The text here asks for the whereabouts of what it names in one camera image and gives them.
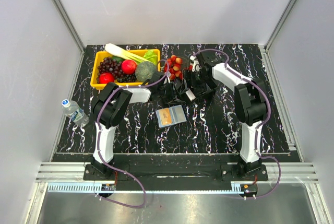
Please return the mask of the black card box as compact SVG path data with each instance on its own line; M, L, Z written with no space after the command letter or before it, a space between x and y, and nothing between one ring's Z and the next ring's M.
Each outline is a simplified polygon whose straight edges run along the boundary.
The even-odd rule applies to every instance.
M183 80L181 81L181 86L177 89L177 91L179 92L181 99L187 104L199 103L203 102L204 100L210 100L213 98L213 96L196 96L196 99L194 101L189 101L188 97L185 94L186 89Z

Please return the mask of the brown credit card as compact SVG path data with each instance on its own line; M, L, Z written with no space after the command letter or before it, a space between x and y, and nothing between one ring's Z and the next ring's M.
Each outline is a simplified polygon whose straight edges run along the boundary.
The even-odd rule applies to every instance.
M171 111L169 108L159 109L156 111L160 127L165 127L173 123Z

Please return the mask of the black card holder wallet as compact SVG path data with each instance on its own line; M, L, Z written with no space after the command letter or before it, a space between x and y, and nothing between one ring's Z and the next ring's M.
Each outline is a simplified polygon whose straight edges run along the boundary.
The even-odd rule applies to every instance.
M175 105L175 106L169 107L169 109L171 111L171 116L172 116L173 123L171 125L168 125L168 126L176 125L176 124L179 124L179 123L184 123L184 122L187 121L184 110L183 110L183 107L181 105Z

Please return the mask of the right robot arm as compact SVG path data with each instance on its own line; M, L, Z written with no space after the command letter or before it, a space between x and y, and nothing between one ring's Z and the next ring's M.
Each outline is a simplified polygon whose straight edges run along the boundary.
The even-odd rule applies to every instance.
M263 125L270 119L271 107L262 80L250 78L235 71L228 64L199 63L183 71L183 79L190 100L204 97L216 89L216 81L234 91L234 111L242 125L241 160L234 173L249 180L261 168L260 139Z

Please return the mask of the red cherry bunch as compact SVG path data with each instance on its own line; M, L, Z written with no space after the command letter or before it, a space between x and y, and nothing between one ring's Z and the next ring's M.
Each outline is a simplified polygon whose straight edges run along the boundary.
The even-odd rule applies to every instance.
M170 81L183 79L182 64L183 60L177 55L172 55L169 59L167 59L163 71L167 73L167 77Z

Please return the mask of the green cantaloupe melon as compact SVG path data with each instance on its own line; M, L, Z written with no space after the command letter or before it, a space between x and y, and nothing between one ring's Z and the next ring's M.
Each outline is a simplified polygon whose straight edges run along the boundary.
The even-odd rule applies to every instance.
M154 63L150 61L142 62L137 65L135 70L135 76L138 81L145 81L147 79L150 79L155 71L157 70L157 67Z

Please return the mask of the green lettuce leaf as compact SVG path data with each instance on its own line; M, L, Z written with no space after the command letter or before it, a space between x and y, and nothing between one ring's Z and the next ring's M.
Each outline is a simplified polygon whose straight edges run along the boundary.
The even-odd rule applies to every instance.
M153 63L155 66L157 66L158 63L158 55L155 54L154 50L148 50L144 56L144 59L146 59L147 61L150 61L151 63Z

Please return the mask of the red apple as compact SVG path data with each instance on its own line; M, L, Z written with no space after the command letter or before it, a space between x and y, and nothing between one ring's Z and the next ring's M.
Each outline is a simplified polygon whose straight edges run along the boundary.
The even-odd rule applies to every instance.
M127 74L131 75L135 72L137 64L133 60L124 60L121 64L122 71Z
M99 76L99 82L101 84L108 84L110 82L114 82L114 76L111 73L102 73Z

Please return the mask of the green avocado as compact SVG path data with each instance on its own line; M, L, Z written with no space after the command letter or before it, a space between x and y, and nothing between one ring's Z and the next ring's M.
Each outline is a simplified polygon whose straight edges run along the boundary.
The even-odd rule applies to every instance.
M115 61L117 63L122 63L124 61L123 58L117 57L117 56L112 56L111 59L112 59L112 61Z

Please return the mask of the red apple lower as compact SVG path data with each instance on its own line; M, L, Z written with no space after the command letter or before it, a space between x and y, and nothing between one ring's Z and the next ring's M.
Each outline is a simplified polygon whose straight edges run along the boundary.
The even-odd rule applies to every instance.
M111 73L102 73L99 76L99 82L101 84L108 84L110 82L114 82L114 76Z

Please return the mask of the purple grape bunch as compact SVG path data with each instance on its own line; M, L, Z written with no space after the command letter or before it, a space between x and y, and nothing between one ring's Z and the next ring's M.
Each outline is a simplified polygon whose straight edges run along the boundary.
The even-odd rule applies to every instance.
M114 76L114 81L116 80L118 83L135 82L136 81L135 73L131 75L125 74L122 71L121 64L122 63L117 63L115 61L112 61L111 57L105 57L98 66L98 77L97 77L98 83L100 83L99 76L102 73L111 73Z

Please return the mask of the white green leek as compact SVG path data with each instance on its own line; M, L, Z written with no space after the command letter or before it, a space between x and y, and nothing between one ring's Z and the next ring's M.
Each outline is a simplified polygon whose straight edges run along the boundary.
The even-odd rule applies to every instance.
M111 43L105 45L105 50L111 55L120 57L124 60L132 60L136 63L142 63L147 61L147 59Z

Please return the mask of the plastic water bottle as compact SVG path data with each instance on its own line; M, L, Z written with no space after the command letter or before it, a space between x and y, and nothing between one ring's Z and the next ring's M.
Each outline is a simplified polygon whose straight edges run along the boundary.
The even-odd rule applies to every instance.
M89 123L89 118L77 102L64 99L62 101L63 113L78 127L85 127Z

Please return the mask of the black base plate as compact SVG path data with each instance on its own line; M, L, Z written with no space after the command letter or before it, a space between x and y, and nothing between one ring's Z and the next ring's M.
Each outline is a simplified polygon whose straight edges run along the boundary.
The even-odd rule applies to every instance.
M88 181L115 181L116 189L136 191L139 185L134 175L150 191L222 191L231 188L231 182L243 184L268 182L265 165L248 174L241 173L240 158L231 154L115 154L111 165L89 159L83 178Z

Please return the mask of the aluminium frame rail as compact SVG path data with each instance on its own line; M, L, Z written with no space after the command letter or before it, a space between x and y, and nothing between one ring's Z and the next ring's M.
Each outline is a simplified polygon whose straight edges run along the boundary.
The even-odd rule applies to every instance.
M315 168L310 162L282 162L280 168L275 163L264 163L266 175L274 180L281 175L280 183L318 184ZM40 165L37 181L81 182L84 175L89 174L86 164L82 162L43 162Z

